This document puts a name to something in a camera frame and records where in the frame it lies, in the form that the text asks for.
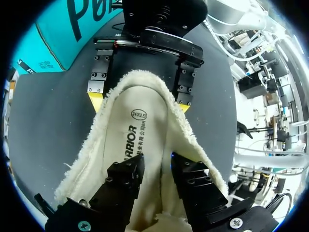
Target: white pipe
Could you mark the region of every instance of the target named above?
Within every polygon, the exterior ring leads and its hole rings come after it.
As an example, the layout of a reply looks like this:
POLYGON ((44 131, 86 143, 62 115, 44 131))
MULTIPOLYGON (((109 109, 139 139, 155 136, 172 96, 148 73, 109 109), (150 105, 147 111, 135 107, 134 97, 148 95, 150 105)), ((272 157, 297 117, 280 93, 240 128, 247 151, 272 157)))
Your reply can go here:
POLYGON ((248 156, 234 155, 235 163, 269 168, 300 168, 309 162, 309 156, 248 156))
POLYGON ((222 45, 222 43, 220 42, 220 40, 218 39, 218 37, 215 35, 215 33, 213 32, 212 28, 211 28, 211 25, 209 24, 209 22, 205 19, 204 20, 204 23, 207 27, 207 29, 210 31, 211 35, 213 36, 213 38, 215 39, 215 41, 217 42, 217 44, 220 46, 220 48, 224 51, 225 54, 227 54, 229 57, 231 57, 232 59, 234 60, 238 60, 238 61, 250 61, 250 60, 253 60, 257 57, 259 57, 260 55, 262 55, 264 52, 266 52, 268 50, 268 46, 270 46, 271 44, 274 44, 276 43, 278 40, 280 40, 280 38, 276 38, 274 39, 272 42, 270 42, 261 52, 259 52, 258 54, 252 56, 252 57, 248 57, 248 58, 239 58, 239 57, 236 57, 232 54, 230 54, 222 45))

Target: white cable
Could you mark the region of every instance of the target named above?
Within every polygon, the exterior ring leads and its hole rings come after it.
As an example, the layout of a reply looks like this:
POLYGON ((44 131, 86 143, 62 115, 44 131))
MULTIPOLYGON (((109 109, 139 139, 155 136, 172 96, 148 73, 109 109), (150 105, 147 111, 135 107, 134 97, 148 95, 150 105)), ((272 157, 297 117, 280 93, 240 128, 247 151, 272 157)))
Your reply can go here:
POLYGON ((232 59, 234 60, 238 60, 238 61, 250 61, 250 60, 253 60, 257 57, 259 57, 260 55, 262 55, 264 52, 267 51, 267 48, 268 46, 270 46, 271 44, 274 44, 276 43, 278 40, 280 40, 281 38, 276 38, 274 39, 272 42, 270 42, 261 52, 259 52, 258 54, 252 56, 252 57, 248 57, 248 58, 239 58, 239 57, 236 57, 232 54, 230 54, 224 47, 223 45, 221 44, 220 40, 217 38, 217 36, 215 35, 214 31, 212 30, 208 20, 204 20, 204 23, 205 23, 205 26, 207 27, 207 29, 210 31, 211 35, 213 36, 213 38, 215 39, 215 41, 217 42, 217 44, 220 46, 220 48, 224 51, 224 53, 226 53, 229 57, 231 57, 232 59))
POLYGON ((262 150, 254 150, 254 149, 249 149, 249 148, 244 148, 244 147, 239 147, 236 146, 235 148, 238 149, 243 149, 243 150, 247 150, 247 151, 254 151, 254 152, 261 152, 261 153, 272 153, 272 154, 288 154, 288 155, 308 155, 305 152, 299 152, 299 151, 262 151, 262 150))
POLYGON ((304 169, 301 172, 288 174, 288 173, 276 173, 276 172, 266 171, 266 170, 262 170, 262 169, 248 168, 248 167, 236 165, 236 168, 246 168, 246 169, 249 169, 249 170, 253 170, 253 171, 261 172, 261 173, 265 173, 265 174, 276 174, 276 175, 285 175, 285 176, 293 176, 293 175, 302 174, 308 167, 309 167, 309 163, 304 167, 304 169))
POLYGON ((307 125, 309 123, 309 120, 308 121, 300 121, 300 122, 293 122, 290 124, 291 127, 301 127, 301 126, 304 126, 304 125, 307 125))

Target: bolt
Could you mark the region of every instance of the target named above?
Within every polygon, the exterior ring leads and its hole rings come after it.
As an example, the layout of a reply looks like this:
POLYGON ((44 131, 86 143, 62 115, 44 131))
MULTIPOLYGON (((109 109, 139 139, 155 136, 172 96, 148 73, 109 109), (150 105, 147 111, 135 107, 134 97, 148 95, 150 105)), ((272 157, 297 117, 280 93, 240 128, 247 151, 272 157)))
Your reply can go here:
POLYGON ((242 224, 243 224, 243 221, 238 217, 230 221, 230 227, 232 229, 239 229, 242 226, 242 224))
POLYGON ((81 204, 81 205, 83 205, 83 206, 88 206, 88 203, 87 203, 87 201, 86 200, 84 200, 84 199, 81 199, 80 201, 79 201, 79 204, 81 204))
POLYGON ((112 182, 112 178, 111 177, 107 177, 105 180, 106 180, 106 182, 112 182))
POLYGON ((188 182, 188 184, 190 184, 190 185, 192 185, 192 184, 194 184, 194 183, 195 183, 195 181, 194 181, 194 180, 188 180, 187 182, 188 182))
POLYGON ((91 225, 87 221, 80 221, 78 223, 78 228, 80 231, 90 231, 91 230, 91 225))

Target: black lettering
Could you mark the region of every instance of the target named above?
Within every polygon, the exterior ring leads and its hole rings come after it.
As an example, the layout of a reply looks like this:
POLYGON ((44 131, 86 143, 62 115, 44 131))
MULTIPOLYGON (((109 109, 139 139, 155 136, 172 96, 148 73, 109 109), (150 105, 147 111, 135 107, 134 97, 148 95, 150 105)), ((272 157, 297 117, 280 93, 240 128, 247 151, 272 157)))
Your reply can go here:
POLYGON ((109 6, 109 9, 108 9, 108 13, 110 14, 112 11, 114 11, 115 9, 112 8, 112 3, 113 3, 113 0, 110 0, 110 6, 109 6))
POLYGON ((98 22, 100 21, 106 12, 106 0, 92 0, 92 16, 93 19, 98 22), (101 4, 103 3, 102 6, 102 13, 100 15, 98 15, 98 9, 100 8, 101 4))
POLYGON ((78 26, 78 20, 83 17, 83 15, 86 13, 89 5, 89 0, 83 0, 83 8, 80 12, 76 12, 75 8, 75 0, 67 0, 67 8, 68 8, 68 13, 69 13, 69 18, 71 22, 71 26, 73 29, 73 33, 76 39, 76 42, 78 42, 82 35, 81 35, 81 30, 78 26))
POLYGON ((125 153, 125 154, 126 154, 126 156, 128 156, 128 157, 132 158, 132 156, 131 156, 131 155, 133 154, 133 152, 132 152, 132 151, 126 151, 126 153, 125 153))
POLYGON ((134 143, 131 141, 127 141, 126 150, 133 151, 134 143))
POLYGON ((133 133, 128 134, 127 139, 130 140, 130 141, 134 141, 135 140, 135 134, 133 134, 133 133))
POLYGON ((129 131, 133 132, 136 134, 136 127, 133 127, 133 126, 129 126, 129 131))

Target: wire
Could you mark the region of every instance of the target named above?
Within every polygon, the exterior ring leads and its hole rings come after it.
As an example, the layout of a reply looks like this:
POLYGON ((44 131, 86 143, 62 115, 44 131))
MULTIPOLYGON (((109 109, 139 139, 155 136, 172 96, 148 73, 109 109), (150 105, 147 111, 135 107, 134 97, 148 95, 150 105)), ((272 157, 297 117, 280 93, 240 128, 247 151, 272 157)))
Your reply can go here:
POLYGON ((254 151, 254 152, 261 152, 261 153, 272 153, 272 154, 288 154, 288 155, 308 155, 305 152, 299 152, 299 151, 262 151, 262 150, 255 150, 255 149, 249 149, 249 148, 244 148, 244 147, 238 147, 236 146, 235 148, 247 150, 247 151, 254 151))
POLYGON ((281 198, 283 198, 283 197, 285 197, 285 196, 288 196, 288 197, 289 197, 289 208, 288 208, 288 211, 287 211, 285 217, 288 216, 288 214, 289 214, 289 212, 290 212, 290 210, 291 210, 291 205, 292 205, 292 195, 291 195, 290 193, 288 193, 288 192, 287 192, 287 193, 284 193, 284 194, 281 194, 279 197, 273 199, 273 200, 265 207, 265 209, 268 210, 268 209, 269 209, 270 207, 272 207, 277 201, 279 201, 281 198))
POLYGON ((263 170, 263 169, 255 169, 255 168, 249 168, 249 167, 244 167, 244 166, 236 166, 236 168, 245 168, 245 169, 249 169, 249 170, 253 170, 253 171, 261 172, 261 173, 265 173, 265 174, 276 174, 276 175, 284 175, 284 176, 300 175, 303 172, 305 172, 308 167, 309 167, 309 163, 304 167, 304 169, 301 172, 289 174, 289 173, 271 172, 271 171, 266 171, 266 170, 263 170))
POLYGON ((250 61, 253 60, 255 58, 258 58, 259 56, 261 56, 264 52, 267 51, 268 46, 270 46, 271 44, 275 44, 277 41, 279 41, 281 38, 276 38, 274 39, 272 42, 270 42, 261 52, 259 52, 258 54, 252 56, 252 57, 248 57, 248 58, 239 58, 236 57, 232 54, 230 54, 221 44, 221 42, 219 41, 219 39, 217 38, 217 36, 214 34, 214 31, 212 30, 210 23, 208 22, 208 20, 204 20, 204 24, 206 25, 207 29, 210 31, 211 35, 213 36, 213 38, 215 39, 215 41, 217 42, 217 44, 220 46, 220 48, 224 51, 225 54, 227 54, 229 57, 231 57, 234 60, 238 60, 238 61, 250 61))

